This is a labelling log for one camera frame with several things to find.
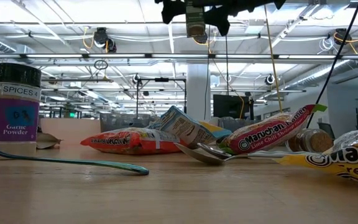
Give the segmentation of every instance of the ceiling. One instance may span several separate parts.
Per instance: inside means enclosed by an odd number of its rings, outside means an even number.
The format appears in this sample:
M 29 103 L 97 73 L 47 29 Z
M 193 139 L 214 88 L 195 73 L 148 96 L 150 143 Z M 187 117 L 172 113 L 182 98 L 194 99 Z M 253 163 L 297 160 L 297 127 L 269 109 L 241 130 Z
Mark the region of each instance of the ceiling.
M 104 50 L 92 47 L 92 33 L 97 27 L 106 27 L 108 34 L 117 46 L 117 54 L 207 54 L 208 45 L 199 45 L 193 39 L 186 37 L 184 16 L 177 16 L 170 25 L 162 23 L 162 4 L 153 0 L 39 0 L 22 1 L 0 0 L 0 41 L 7 45 L 25 45 L 37 54 L 103 54 Z M 353 8 L 347 7 L 349 1 L 335 1 L 336 4 L 319 7 L 309 6 L 308 1 L 287 1 L 276 10 L 273 4 L 267 5 L 270 35 L 277 38 L 274 44 L 274 54 L 302 55 L 334 55 L 339 45 L 333 43 L 332 35 L 337 28 L 347 28 Z M 212 54 L 269 54 L 267 26 L 263 7 L 258 7 L 253 13 L 240 12 L 237 17 L 230 17 L 231 28 L 225 37 L 221 37 L 215 27 L 208 27 L 209 49 Z M 353 39 L 358 39 L 358 16 L 351 30 Z M 354 54 L 351 47 L 346 45 L 344 54 Z M 204 63 L 207 60 L 153 60 L 153 59 L 111 59 L 109 67 L 98 72 L 94 67 L 96 59 L 86 60 L 49 60 L 35 59 L 33 66 L 44 72 L 45 78 L 78 79 L 79 82 L 58 82 L 57 85 L 43 83 L 44 88 L 69 88 L 72 86 L 90 89 L 133 89 L 132 78 L 138 74 L 141 78 L 169 77 L 186 78 L 189 63 Z M 280 85 L 285 85 L 319 63 L 279 61 L 275 69 Z M 213 76 L 219 77 L 217 89 L 226 89 L 226 81 L 222 73 L 230 75 L 229 81 L 233 89 L 264 90 L 271 86 L 265 85 L 265 77 L 273 73 L 269 63 L 244 63 L 241 60 L 229 60 L 228 71 L 225 60 L 209 61 L 209 70 Z M 146 88 L 177 89 L 175 92 L 155 92 L 149 96 L 140 96 L 145 103 L 161 103 L 159 110 L 155 107 L 142 108 L 141 113 L 163 113 L 162 108 L 168 108 L 177 103 L 182 105 L 184 93 L 181 83 L 150 82 Z M 100 97 L 110 102 L 119 103 L 123 113 L 133 112 L 135 93 L 118 91 L 99 91 Z M 54 93 L 62 102 L 94 102 L 91 96 L 79 96 L 76 92 Z M 47 102 L 57 102 L 53 98 L 44 99 Z M 93 109 L 109 110 L 109 106 L 95 106 Z

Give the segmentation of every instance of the wooden tabletop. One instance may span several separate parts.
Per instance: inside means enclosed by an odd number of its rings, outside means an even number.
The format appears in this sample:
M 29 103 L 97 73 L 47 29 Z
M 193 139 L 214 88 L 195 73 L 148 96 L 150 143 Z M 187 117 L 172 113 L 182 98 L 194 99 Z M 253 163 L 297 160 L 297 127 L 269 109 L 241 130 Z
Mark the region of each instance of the wooden tabletop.
M 104 154 L 62 146 L 38 156 L 107 167 L 0 161 L 0 223 L 358 223 L 358 185 L 318 170 L 239 159 L 206 166 L 182 153 Z

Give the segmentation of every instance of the white column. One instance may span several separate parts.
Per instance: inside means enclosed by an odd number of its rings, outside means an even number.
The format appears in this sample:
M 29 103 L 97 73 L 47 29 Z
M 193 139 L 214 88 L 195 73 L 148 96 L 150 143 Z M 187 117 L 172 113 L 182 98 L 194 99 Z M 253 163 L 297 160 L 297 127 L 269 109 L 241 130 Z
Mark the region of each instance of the white column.
M 197 121 L 211 118 L 211 88 L 207 65 L 187 65 L 187 115 Z

